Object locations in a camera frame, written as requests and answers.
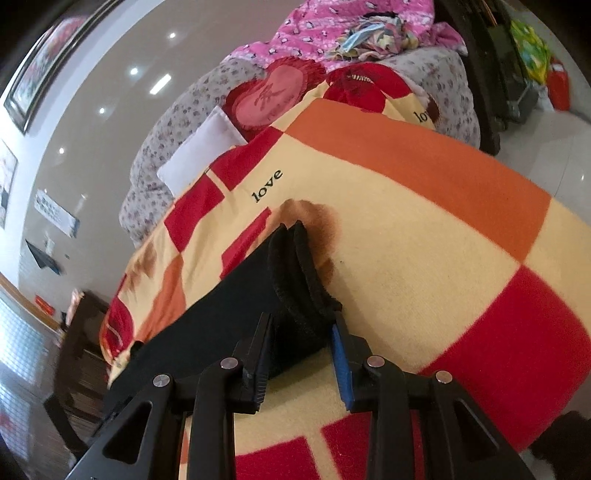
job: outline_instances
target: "orange stripe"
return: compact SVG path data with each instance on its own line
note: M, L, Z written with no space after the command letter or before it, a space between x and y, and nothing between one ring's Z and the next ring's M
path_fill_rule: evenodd
M550 204L550 195L494 158L380 113L315 99L285 133L408 187L520 262L530 251ZM371 194L371 185L366 188Z

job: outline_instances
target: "tiled floor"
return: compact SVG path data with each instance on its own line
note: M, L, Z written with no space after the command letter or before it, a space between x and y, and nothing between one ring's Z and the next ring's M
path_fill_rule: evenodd
M509 125L496 156L591 225L591 124L568 112L534 110Z

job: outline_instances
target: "pillow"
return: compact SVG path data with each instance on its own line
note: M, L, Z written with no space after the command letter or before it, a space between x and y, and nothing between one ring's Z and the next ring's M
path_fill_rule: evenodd
M178 198L211 162L237 145L246 145L246 141L223 110L215 106L156 175Z

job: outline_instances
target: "white wall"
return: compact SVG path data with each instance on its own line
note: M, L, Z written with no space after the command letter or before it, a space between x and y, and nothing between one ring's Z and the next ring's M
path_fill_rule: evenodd
M25 214L47 144L72 97L99 60L136 22L164 0L125 0L82 41L55 77L33 121L22 135L4 108L12 80L0 96L0 138L18 159L8 203L6 225L0 228L0 273L18 287L18 269Z

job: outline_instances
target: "framed picture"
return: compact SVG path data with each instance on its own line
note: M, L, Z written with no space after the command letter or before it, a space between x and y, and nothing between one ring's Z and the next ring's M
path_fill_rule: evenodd
M8 210L8 199L10 197L10 188L14 172L17 169L17 158L6 146L6 143L0 140L0 227L4 228L6 224L6 212Z
M56 74L80 41L122 0L107 0L89 12L76 11L61 17L35 43L17 73L4 107L24 134Z

